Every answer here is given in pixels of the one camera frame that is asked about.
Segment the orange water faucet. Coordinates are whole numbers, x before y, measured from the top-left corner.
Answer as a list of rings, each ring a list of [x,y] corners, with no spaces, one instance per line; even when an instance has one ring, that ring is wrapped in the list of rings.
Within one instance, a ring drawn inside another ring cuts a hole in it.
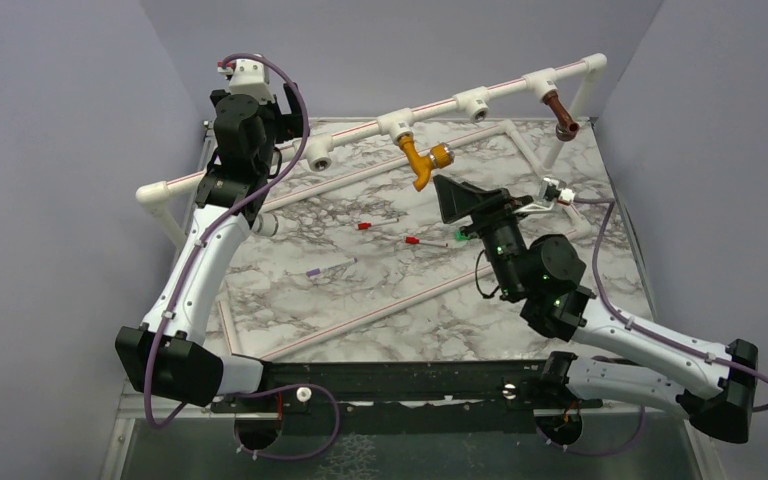
[[[446,168],[455,160],[454,151],[447,143],[434,145],[426,154],[420,154],[414,137],[411,134],[405,134],[397,139],[396,145],[404,153],[415,175],[412,185],[417,192],[428,185],[434,170]]]

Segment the white PVC pipe frame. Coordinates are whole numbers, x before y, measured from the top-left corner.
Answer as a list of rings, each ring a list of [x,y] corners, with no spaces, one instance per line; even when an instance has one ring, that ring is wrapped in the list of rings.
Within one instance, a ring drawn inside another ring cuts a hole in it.
[[[479,187],[534,194],[544,177],[591,193],[607,188],[595,138],[584,130],[569,144],[548,122],[509,119],[483,128],[450,121],[473,105],[556,90],[582,82],[569,111],[584,103],[605,70],[601,53],[479,87],[413,111],[422,148],[448,141],[456,158],[446,174]],[[272,192],[263,213],[278,226],[245,240],[230,261],[207,321],[205,348],[273,361],[458,361],[537,359],[567,343],[547,339],[516,306],[488,296],[492,271],[478,241],[457,242],[442,222],[432,188],[417,192],[402,152],[368,121],[314,139],[328,171],[294,171]],[[361,222],[399,222],[360,231]],[[447,242],[410,245],[406,236]],[[307,277],[308,270],[357,258],[356,264]]]

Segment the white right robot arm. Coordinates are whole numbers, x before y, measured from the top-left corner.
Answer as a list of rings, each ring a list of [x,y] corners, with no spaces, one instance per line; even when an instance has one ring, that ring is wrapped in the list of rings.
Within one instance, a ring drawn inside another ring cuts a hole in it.
[[[737,339],[728,345],[687,336],[622,312],[604,286],[589,289],[587,269],[562,234],[526,243],[519,228],[530,215],[548,213],[577,198],[562,181],[545,178],[537,196],[515,197],[505,188],[485,190],[443,175],[433,178],[441,218],[469,218],[460,233],[483,244],[497,282],[494,295],[521,303],[528,326],[549,339],[572,341],[617,354],[621,362],[557,353],[537,380],[539,398],[560,407],[577,400],[618,400],[685,419],[724,442],[749,439],[758,349]]]

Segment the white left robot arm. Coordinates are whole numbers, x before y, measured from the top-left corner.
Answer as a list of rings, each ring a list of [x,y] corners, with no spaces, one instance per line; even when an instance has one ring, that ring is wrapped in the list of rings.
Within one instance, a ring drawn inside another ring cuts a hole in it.
[[[124,326],[115,351],[131,386],[148,396],[197,406],[236,394],[250,410],[273,401],[274,384],[256,359],[207,350],[207,321],[232,257],[250,236],[263,187],[283,163],[277,144],[306,133],[296,87],[283,87],[290,110],[252,93],[215,90],[216,147],[194,198],[189,232],[161,294],[137,327]]]

